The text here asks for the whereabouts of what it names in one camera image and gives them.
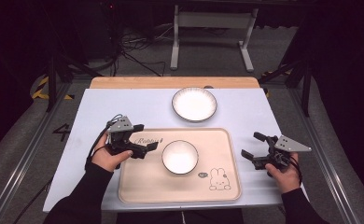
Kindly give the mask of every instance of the human hand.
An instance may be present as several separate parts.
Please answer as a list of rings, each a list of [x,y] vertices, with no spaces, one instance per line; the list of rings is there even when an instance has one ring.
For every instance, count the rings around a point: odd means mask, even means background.
[[[298,162],[297,152],[290,153],[290,156]],[[270,163],[267,163],[265,167],[275,179],[281,193],[287,193],[301,187],[298,170],[292,164],[282,171]]]
[[[116,166],[129,159],[133,155],[133,152],[127,150],[112,156],[105,148],[107,136],[107,132],[101,136],[98,144],[94,148],[94,155],[92,156],[91,162],[101,166],[109,172],[113,172]]]

